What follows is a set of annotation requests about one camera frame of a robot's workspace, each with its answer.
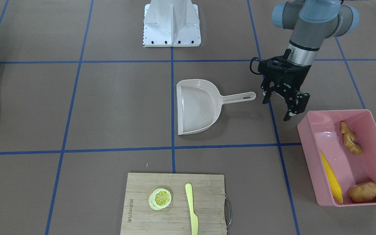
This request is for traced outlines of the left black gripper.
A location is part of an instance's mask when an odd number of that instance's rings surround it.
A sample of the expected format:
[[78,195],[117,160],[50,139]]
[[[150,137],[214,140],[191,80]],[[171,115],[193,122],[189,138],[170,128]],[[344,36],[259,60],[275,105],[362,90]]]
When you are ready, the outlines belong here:
[[303,113],[310,98],[309,93],[301,92],[301,86],[306,79],[311,66],[300,66],[291,63],[283,56],[269,59],[257,58],[257,73],[263,75],[261,88],[264,98],[262,104],[271,101],[272,92],[285,99],[287,112],[283,121],[289,121],[292,116]]

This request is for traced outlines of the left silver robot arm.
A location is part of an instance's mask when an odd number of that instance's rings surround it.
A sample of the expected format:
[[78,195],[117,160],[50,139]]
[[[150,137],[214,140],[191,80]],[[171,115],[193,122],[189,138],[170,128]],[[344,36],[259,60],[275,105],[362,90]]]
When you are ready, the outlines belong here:
[[273,93],[287,105],[284,121],[305,111],[309,93],[300,88],[325,39],[346,35],[356,29],[360,14],[339,0],[294,0],[280,2],[273,10],[273,25],[292,30],[283,55],[251,59],[251,73],[263,76],[263,104]]

